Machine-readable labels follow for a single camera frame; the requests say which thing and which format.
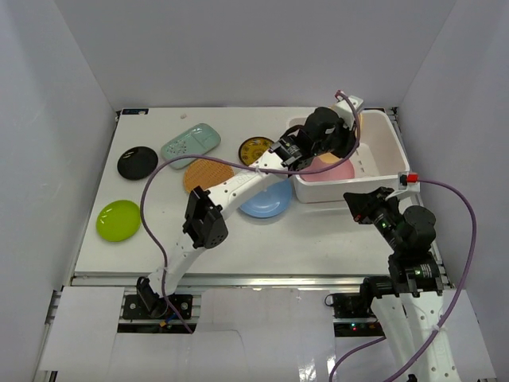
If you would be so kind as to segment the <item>pink round plate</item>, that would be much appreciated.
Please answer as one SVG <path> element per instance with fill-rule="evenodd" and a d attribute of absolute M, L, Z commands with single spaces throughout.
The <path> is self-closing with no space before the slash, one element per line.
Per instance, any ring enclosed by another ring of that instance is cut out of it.
<path fill-rule="evenodd" d="M 311 166 L 306 168 L 305 171 L 322 170 L 325 167 L 335 165 L 339 161 L 339 159 L 326 159 L 325 156 L 316 157 L 313 159 Z M 353 164 L 349 160 L 328 171 L 301 175 L 301 179 L 307 182 L 343 181 L 353 179 L 354 177 L 355 170 Z"/>

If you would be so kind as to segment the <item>blue round plate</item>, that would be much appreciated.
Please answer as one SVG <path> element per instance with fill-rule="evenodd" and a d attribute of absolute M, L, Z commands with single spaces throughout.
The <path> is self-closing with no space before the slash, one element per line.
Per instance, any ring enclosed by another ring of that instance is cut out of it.
<path fill-rule="evenodd" d="M 280 181 L 243 203 L 239 210 L 259 219 L 276 217 L 288 209 L 292 197 L 290 180 Z"/>

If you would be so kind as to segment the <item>woven wicker round plate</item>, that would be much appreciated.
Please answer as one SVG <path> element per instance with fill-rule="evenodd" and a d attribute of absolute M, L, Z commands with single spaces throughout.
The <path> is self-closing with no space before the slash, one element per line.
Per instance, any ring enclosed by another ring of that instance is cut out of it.
<path fill-rule="evenodd" d="M 203 190 L 219 185 L 234 176 L 231 166 L 205 159 L 197 159 L 191 163 L 184 173 L 184 189 L 191 193 L 196 187 Z"/>

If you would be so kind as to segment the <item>tan round plate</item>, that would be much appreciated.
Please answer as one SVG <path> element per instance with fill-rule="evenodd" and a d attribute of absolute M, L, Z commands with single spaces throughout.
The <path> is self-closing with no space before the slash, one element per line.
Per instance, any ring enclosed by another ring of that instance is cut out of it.
<path fill-rule="evenodd" d="M 359 117 L 359 121 L 360 121 L 360 127 L 357 130 L 362 131 L 362 125 L 363 125 L 363 116 L 362 115 Z M 336 155 L 334 155 L 332 153 L 326 153 L 326 154 L 320 155 L 318 157 L 318 159 L 320 159 L 325 165 L 332 165 L 332 164 L 339 162 L 342 158 L 338 158 Z"/>

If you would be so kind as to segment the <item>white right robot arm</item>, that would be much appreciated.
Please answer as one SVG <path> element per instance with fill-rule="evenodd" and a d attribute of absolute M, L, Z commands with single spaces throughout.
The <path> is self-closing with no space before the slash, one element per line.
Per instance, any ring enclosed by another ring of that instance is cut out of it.
<path fill-rule="evenodd" d="M 391 188 L 345 193 L 353 220 L 370 224 L 387 242 L 387 276 L 366 277 L 360 310 L 377 318 L 397 371 L 394 381 L 458 381 L 448 334 L 439 326 L 445 312 L 444 283 L 431 252 L 435 216 L 420 205 L 400 210 Z"/>

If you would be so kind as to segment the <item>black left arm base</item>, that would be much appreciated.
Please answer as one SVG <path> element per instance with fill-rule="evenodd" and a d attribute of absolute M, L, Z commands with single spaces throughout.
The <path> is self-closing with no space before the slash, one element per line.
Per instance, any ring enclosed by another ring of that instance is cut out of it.
<path fill-rule="evenodd" d="M 127 294 L 122 302 L 119 319 L 119 333 L 141 334 L 190 334 L 196 328 L 193 318 L 193 296 L 191 294 L 173 294 L 169 301 L 186 322 L 190 332 L 175 311 L 167 307 L 165 300 L 160 299 L 155 308 L 149 310 L 137 294 Z"/>

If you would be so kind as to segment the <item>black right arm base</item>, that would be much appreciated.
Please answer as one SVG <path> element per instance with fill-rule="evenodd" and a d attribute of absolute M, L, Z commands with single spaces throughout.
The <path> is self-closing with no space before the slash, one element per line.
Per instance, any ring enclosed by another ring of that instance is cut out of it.
<path fill-rule="evenodd" d="M 383 329 L 360 294 L 335 293 L 324 298 L 333 310 L 335 337 L 380 337 Z"/>

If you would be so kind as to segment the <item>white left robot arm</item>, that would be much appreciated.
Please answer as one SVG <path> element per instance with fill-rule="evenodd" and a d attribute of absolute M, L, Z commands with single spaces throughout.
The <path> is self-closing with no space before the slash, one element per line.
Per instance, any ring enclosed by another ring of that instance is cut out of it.
<path fill-rule="evenodd" d="M 209 189 L 193 189 L 181 233 L 171 249 L 162 252 L 162 267 L 138 279 L 136 289 L 143 311 L 159 318 L 173 309 L 169 295 L 204 251 L 226 240 L 226 221 L 240 205 L 292 175 L 308 174 L 319 155 L 332 153 L 345 162 L 359 145 L 359 133 L 356 106 L 339 102 L 319 107 L 303 124 L 289 128 L 251 166 Z"/>

